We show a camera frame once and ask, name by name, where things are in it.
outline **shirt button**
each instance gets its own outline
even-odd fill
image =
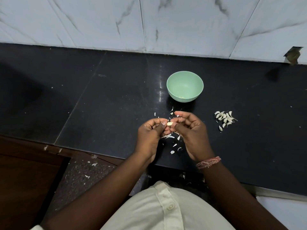
[[[171,203],[168,207],[167,207],[167,209],[168,210],[171,210],[171,209],[173,209],[175,207],[175,204],[174,203]]]

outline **bowl rim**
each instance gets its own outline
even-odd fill
[[[192,73],[192,74],[196,75],[197,77],[199,77],[199,79],[201,80],[201,83],[202,83],[203,87],[202,87],[202,89],[201,89],[201,91],[199,92],[198,95],[196,95],[196,96],[194,96],[194,97],[190,97],[190,98],[181,98],[181,97],[177,97],[176,95],[174,95],[174,94],[169,90],[169,87],[168,87],[169,78],[170,78],[171,76],[175,75],[176,73],[181,73],[181,72]],[[186,99],[192,99],[192,98],[198,97],[198,96],[202,93],[202,91],[204,90],[204,82],[203,82],[202,78],[201,78],[200,76],[198,76],[196,73],[193,73],[193,72],[190,72],[190,71],[178,71],[178,72],[173,73],[172,75],[170,75],[170,76],[167,78],[166,87],[167,87],[167,91],[170,92],[173,96],[175,96],[175,97],[177,97],[177,98],[180,98],[180,99],[186,100]]]

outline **left hand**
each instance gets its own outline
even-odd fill
[[[171,133],[167,119],[157,118],[151,119],[143,123],[138,128],[138,140],[135,147],[135,153],[150,159],[150,163],[153,162],[159,139],[165,135]]]

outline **forearm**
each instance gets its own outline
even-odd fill
[[[72,201],[44,225],[45,230],[96,230],[116,212],[150,160],[133,153],[115,170]]]
[[[202,169],[224,216],[237,229],[287,229],[221,163]]]

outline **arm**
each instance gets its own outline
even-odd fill
[[[215,157],[205,124],[192,113],[176,111],[175,115],[179,117],[171,120],[174,122],[171,131],[182,135],[190,157],[198,162]],[[241,186],[221,162],[202,169],[202,172],[224,216],[237,230],[287,229]]]
[[[167,120],[152,119],[140,126],[134,153],[115,170],[53,217],[45,230],[98,230],[117,211],[156,154],[160,136],[169,134]]]

